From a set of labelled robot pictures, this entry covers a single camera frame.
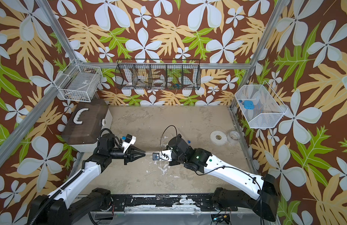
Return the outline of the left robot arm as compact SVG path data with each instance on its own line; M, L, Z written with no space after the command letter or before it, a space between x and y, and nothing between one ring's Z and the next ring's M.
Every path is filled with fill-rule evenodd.
M94 189L88 196L75 201L87 185L98 177L114 159L124 164L146 155L134 144L132 135L118 139L108 128L101 130L93 154L82 162L81 169L63 185L48 195L37 197L30 206L29 225L72 225L91 211L111 207L111 192Z

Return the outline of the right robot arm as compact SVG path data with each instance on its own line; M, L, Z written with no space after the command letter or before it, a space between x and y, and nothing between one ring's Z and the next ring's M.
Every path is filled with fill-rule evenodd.
M212 175L237 187L237 190L215 190L212 202L217 209L247 208L258 215L262 222L276 221L281 193L274 176L246 172L224 162L207 150L193 149L181 135L169 141L158 159L168 161L171 166L183 165L199 176Z

